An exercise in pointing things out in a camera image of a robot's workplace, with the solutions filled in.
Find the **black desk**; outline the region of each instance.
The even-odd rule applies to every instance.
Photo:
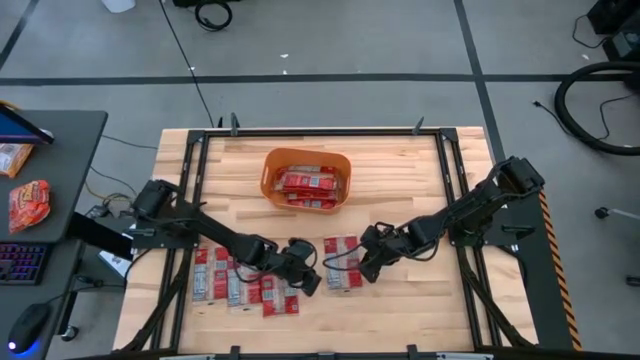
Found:
[[[107,120],[102,111],[24,111],[23,116],[55,136],[52,145],[36,146],[15,179],[0,178],[0,241],[38,241],[56,243],[38,286],[0,285],[0,359],[42,359],[51,338],[57,333],[61,316],[69,301],[82,249],[80,240],[67,239],[75,206],[80,196],[91,160]],[[21,233],[8,235],[8,194],[16,186],[44,179],[51,185],[51,213],[42,223]],[[36,345],[27,353],[14,355],[6,347],[11,326],[32,303],[44,302],[65,294],[50,303],[52,313]]]

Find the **chair wheel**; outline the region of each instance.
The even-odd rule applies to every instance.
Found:
[[[594,214],[596,214],[596,217],[598,219],[604,219],[609,216],[609,209],[601,207],[599,209],[596,209],[596,211],[594,211]]]
[[[69,342],[75,339],[76,336],[78,336],[79,332],[80,332],[80,329],[78,329],[77,327],[68,325],[67,331],[65,331],[64,334],[60,335],[60,339],[62,339],[62,341],[64,342]]]

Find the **black cable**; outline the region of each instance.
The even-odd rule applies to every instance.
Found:
[[[614,98],[614,99],[605,100],[600,104],[600,120],[602,121],[602,126],[604,127],[605,135],[601,136],[601,137],[598,137],[598,138],[594,138],[594,140],[586,139],[586,138],[579,138],[576,135],[574,135],[571,131],[569,131],[565,127],[565,125],[562,123],[562,121],[560,121],[558,116],[553,111],[551,111],[548,107],[542,105],[539,101],[534,101],[533,105],[536,106],[536,107],[539,107],[539,108],[543,109],[544,111],[546,111],[547,113],[549,113],[549,115],[551,115],[555,119],[555,121],[558,123],[558,125],[560,126],[562,131],[564,131],[565,134],[573,137],[574,139],[579,140],[579,141],[583,141],[583,142],[602,141],[602,140],[606,140],[609,137],[609,135],[611,135],[611,131],[609,130],[609,125],[607,124],[607,119],[606,119],[606,116],[604,114],[604,106],[607,105],[607,104],[616,102],[616,101],[628,99],[628,98],[630,98],[630,97],[632,97],[634,95],[635,94],[629,94],[629,95],[617,97],[617,98]]]
[[[196,74],[193,72],[193,67],[191,66],[191,63],[187,58],[187,54],[185,54],[184,49],[182,48],[182,44],[178,39],[178,35],[176,34],[176,31],[173,29],[173,25],[171,24],[171,20],[169,20],[169,15],[167,15],[167,10],[164,8],[164,4],[162,3],[162,0],[158,0],[158,3],[160,4],[160,7],[162,7],[162,13],[164,14],[164,18],[167,20],[167,25],[169,25],[169,28],[171,29],[171,33],[173,34],[173,38],[176,40],[176,44],[178,44],[178,47],[180,48],[180,53],[182,53],[184,62],[187,63],[187,68],[191,73],[191,78],[193,79],[193,84],[196,86],[196,90],[198,91],[198,95],[200,96],[200,101],[202,101],[202,105],[204,106],[204,109],[207,112],[207,116],[209,117],[209,122],[211,123],[211,127],[214,128],[215,125],[213,125],[213,118],[211,117],[211,112],[209,111],[207,102],[204,100],[204,96],[202,96],[202,91],[200,91],[200,85],[198,85],[198,78],[196,77]]]
[[[105,139],[109,139],[109,140],[117,141],[117,142],[119,142],[119,143],[123,143],[123,144],[125,144],[125,145],[129,145],[129,146],[137,147],[137,148],[140,148],[140,149],[158,150],[158,148],[157,148],[157,147],[155,147],[155,146],[147,146],[147,145],[138,145],[138,144],[133,144],[133,143],[130,143],[130,142],[127,142],[127,141],[124,141],[124,140],[116,139],[116,138],[114,138],[114,137],[112,137],[112,136],[109,136],[109,135],[102,135],[102,137],[103,137],[103,138],[105,138]]]
[[[209,21],[208,18],[200,16],[200,11],[202,11],[202,8],[206,5],[218,5],[223,8],[227,13],[227,20],[225,20],[225,22],[221,25],[216,25]],[[198,5],[196,5],[194,13],[196,16],[196,21],[198,22],[198,26],[209,32],[218,32],[229,26],[229,24],[231,24],[231,20],[233,20],[233,12],[231,11],[231,8],[227,4],[227,2],[224,0],[202,0],[198,3]]]
[[[129,280],[127,280],[127,277],[129,277],[129,271],[131,270],[133,265],[135,265],[135,263],[138,262],[138,260],[142,259],[143,256],[147,255],[149,253],[149,251],[151,251],[151,249],[146,249],[145,251],[141,252],[140,255],[136,256],[135,259],[133,259],[131,261],[131,264],[127,268],[127,271],[124,272],[124,287],[127,287],[129,285]]]
[[[92,285],[92,286],[83,287],[83,288],[80,288],[80,289],[77,289],[77,290],[68,291],[68,292],[62,293],[60,295],[56,295],[56,296],[52,297],[51,299],[43,302],[42,304],[49,304],[50,302],[67,295],[69,292],[81,292],[81,291],[90,290],[90,289],[102,289],[102,288],[105,288],[105,287],[124,288],[124,286],[122,286],[122,285],[111,285],[111,284],[100,285],[100,286]]]
[[[578,38],[576,37],[576,32],[578,31],[578,22],[580,21],[580,19],[587,17],[587,15],[582,15],[582,16],[578,16],[576,18],[576,21],[573,23],[573,33],[571,34],[571,37],[573,38],[573,41],[577,42],[578,44],[589,48],[589,49],[597,49],[600,46],[602,46],[602,44],[604,44],[605,41],[609,40],[611,37],[607,36],[604,39],[600,40],[599,43],[597,43],[596,45],[589,45],[587,43],[584,43],[580,40],[578,40]]]
[[[553,98],[553,105],[558,115],[558,119],[564,124],[577,139],[584,142],[585,145],[590,148],[601,151],[607,154],[620,155],[620,156],[640,156],[640,146],[628,146],[628,145],[612,145],[606,142],[600,141],[597,138],[589,134],[580,124],[571,116],[569,109],[567,108],[566,97],[567,92],[573,86],[576,81],[584,79],[585,77],[600,71],[640,71],[640,62],[634,61],[612,61],[602,62],[582,67],[573,73],[569,74],[565,80],[560,83],[558,90]]]
[[[131,192],[133,193],[133,195],[135,195],[136,197],[138,196],[138,193],[133,189],[133,187],[132,187],[131,185],[127,184],[126,182],[124,182],[124,181],[122,181],[122,180],[120,180],[120,179],[116,179],[116,178],[114,178],[114,177],[112,177],[112,176],[105,175],[105,174],[101,173],[100,171],[96,170],[96,169],[93,167],[93,165],[91,165],[89,168],[90,168],[91,170],[93,170],[93,172],[95,172],[96,174],[98,174],[98,175],[102,176],[103,178],[106,178],[106,179],[109,179],[109,180],[113,180],[113,181],[115,181],[115,182],[119,182],[120,184],[122,184],[122,185],[124,185],[124,186],[128,187],[128,188],[129,188],[129,190],[131,190]]]

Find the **wire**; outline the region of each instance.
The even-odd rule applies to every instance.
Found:
[[[102,135],[102,137],[103,137],[103,138],[105,138],[105,139],[109,139],[109,140],[117,141],[117,142],[119,142],[119,143],[123,143],[123,144],[125,144],[125,145],[129,145],[129,146],[137,147],[137,148],[140,148],[140,149],[158,150],[158,148],[157,148],[157,147],[155,147],[155,146],[137,145],[137,144],[133,144],[133,143],[130,143],[130,142],[127,142],[127,141],[124,141],[124,140],[116,139],[116,138],[114,138],[114,137],[112,137],[112,136],[109,136],[109,135]]]
[[[635,94],[629,94],[629,95],[626,95],[626,96],[621,96],[621,97],[619,97],[619,98],[615,98],[615,99],[607,100],[607,101],[603,102],[602,104],[600,104],[600,118],[602,119],[602,124],[604,125],[604,128],[605,128],[605,130],[607,131],[607,135],[606,135],[604,138],[600,138],[600,139],[598,139],[598,140],[606,139],[606,138],[608,138],[608,137],[609,137],[609,135],[610,135],[610,132],[609,132],[609,126],[607,126],[607,121],[605,120],[605,116],[604,116],[604,106],[605,106],[606,104],[609,104],[609,103],[612,103],[612,102],[616,102],[616,101],[620,101],[620,100],[624,100],[624,99],[630,98],[630,97],[632,97],[633,95],[635,95]]]
[[[125,194],[121,194],[121,193],[113,193],[107,196],[104,195],[100,195],[96,192],[94,192],[91,187],[89,187],[89,183],[87,183],[86,181],[84,182],[84,187],[87,189],[87,192],[89,194],[91,194],[92,196],[101,199],[102,200],[102,205],[108,205],[111,201],[128,201],[129,203],[131,203],[131,198]]]
[[[151,251],[151,249],[146,249],[145,251],[141,252],[140,255],[136,256],[135,259],[133,259],[131,261],[131,265],[129,265],[129,267],[127,268],[127,271],[124,272],[124,287],[125,288],[129,285],[129,280],[127,280],[127,278],[129,277],[129,271],[131,271],[131,268],[133,267],[133,265],[135,265],[135,263],[138,262],[138,260],[142,259],[143,256],[147,255],[149,253],[149,251]]]
[[[227,13],[227,20],[225,20],[225,22],[221,25],[216,25],[206,17],[200,16],[200,11],[205,5],[220,6]],[[229,26],[229,24],[231,24],[231,20],[233,20],[233,12],[231,11],[229,5],[226,3],[226,0],[201,0],[198,5],[196,5],[194,14],[196,16],[196,22],[198,23],[198,26],[209,32],[218,32]]]
[[[184,49],[182,48],[182,44],[178,39],[178,35],[176,35],[176,31],[173,29],[173,25],[171,24],[171,20],[169,20],[169,15],[167,15],[167,10],[164,8],[164,4],[162,3],[162,0],[158,0],[158,3],[160,4],[160,7],[162,7],[162,13],[164,14],[164,18],[167,20],[167,25],[169,25],[169,29],[171,29],[171,33],[173,34],[173,38],[176,40],[176,44],[178,44],[178,47],[180,48],[180,53],[182,53],[184,62],[187,63],[187,68],[191,73],[193,84],[196,86],[196,90],[198,91],[198,95],[200,96],[200,101],[202,101],[202,105],[204,106],[204,110],[207,112],[207,116],[209,117],[209,122],[211,123],[211,127],[214,128],[215,125],[213,125],[213,118],[211,117],[211,112],[209,111],[207,102],[204,100],[204,96],[202,96],[202,91],[200,91],[200,85],[198,85],[198,78],[196,77],[196,74],[193,72],[193,67],[191,66],[191,63],[189,62],[189,59],[187,58],[187,55],[185,54]]]
[[[605,106],[605,105],[607,105],[607,104],[610,104],[610,103],[612,103],[612,102],[616,102],[616,101],[621,101],[621,100],[624,100],[624,99],[628,99],[628,98],[630,98],[630,97],[632,97],[632,96],[634,96],[634,95],[635,95],[635,94],[629,94],[629,95],[625,95],[625,96],[617,97],[617,98],[614,98],[614,99],[609,99],[609,100],[606,100],[606,101],[604,101],[604,102],[602,102],[602,103],[600,104],[600,120],[602,121],[602,125],[603,125],[604,130],[605,130],[605,135],[604,135],[604,136],[602,136],[602,137],[596,138],[596,140],[597,140],[597,141],[605,140],[605,139],[607,139],[607,138],[609,137],[609,135],[611,135],[611,131],[609,130],[609,125],[607,124],[607,119],[606,119],[606,116],[605,116],[605,114],[604,114],[604,106]],[[591,140],[589,140],[589,139],[582,139],[582,138],[579,138],[579,137],[577,137],[577,136],[573,135],[573,134],[572,134],[572,133],[571,133],[571,132],[570,132],[570,131],[569,131],[569,130],[564,126],[564,124],[562,123],[562,121],[560,121],[560,119],[558,118],[558,116],[557,116],[553,111],[551,111],[548,107],[546,107],[546,106],[542,105],[539,101],[534,101],[534,102],[533,102],[533,105],[534,105],[535,107],[541,108],[542,110],[546,111],[549,115],[551,115],[551,116],[553,117],[553,119],[558,123],[558,126],[560,126],[560,128],[562,129],[562,131],[564,131],[564,133],[565,133],[565,134],[567,134],[567,135],[571,136],[572,138],[574,138],[574,139],[576,139],[576,140],[585,141],[585,142],[589,142],[589,141],[591,141]]]
[[[62,294],[60,294],[60,295],[56,295],[56,296],[52,297],[51,299],[49,299],[49,300],[47,300],[47,301],[43,302],[42,304],[49,304],[49,303],[51,303],[52,301],[57,300],[57,299],[59,299],[59,298],[61,298],[61,297],[65,296],[65,295],[67,295],[67,293],[69,293],[69,292],[81,292],[81,291],[90,290],[90,289],[102,289],[102,288],[105,288],[105,287],[117,287],[117,288],[124,288],[124,286],[122,286],[122,285],[111,285],[111,284],[100,285],[100,286],[92,285],[92,286],[87,286],[87,287],[80,288],[80,289],[78,289],[78,290],[72,290],[72,291],[68,291],[68,292],[62,293]]]
[[[600,40],[600,42],[597,43],[596,45],[589,45],[589,44],[587,44],[585,42],[582,42],[582,41],[578,40],[578,38],[576,37],[576,32],[578,31],[578,22],[580,21],[580,19],[585,18],[585,17],[587,17],[587,15],[578,16],[576,18],[576,21],[573,23],[573,33],[571,34],[571,37],[573,38],[573,41],[577,42],[578,44],[580,44],[580,45],[582,45],[582,46],[584,46],[586,48],[597,49],[600,46],[602,46],[602,44],[604,44],[605,41],[609,40],[611,37],[610,36],[605,37],[604,39]]]
[[[131,185],[127,184],[126,182],[124,182],[124,181],[122,181],[122,180],[120,180],[120,179],[116,179],[116,178],[114,178],[114,177],[111,177],[111,176],[109,176],[109,175],[105,175],[105,174],[101,173],[100,171],[96,170],[96,169],[93,167],[93,165],[92,165],[92,166],[90,166],[89,168],[90,168],[91,170],[93,170],[93,172],[95,172],[96,174],[98,174],[98,175],[102,176],[103,178],[106,178],[106,179],[109,179],[109,180],[113,180],[113,181],[115,181],[115,182],[119,182],[120,184],[122,184],[122,185],[124,185],[124,186],[128,187],[128,188],[129,188],[129,190],[131,190],[131,192],[133,193],[133,195],[134,195],[134,196],[136,196],[136,197],[138,196],[138,193],[133,189],[133,187],[132,187]]]

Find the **monitor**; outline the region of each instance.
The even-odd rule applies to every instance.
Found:
[[[0,104],[0,143],[51,144],[53,137]]]

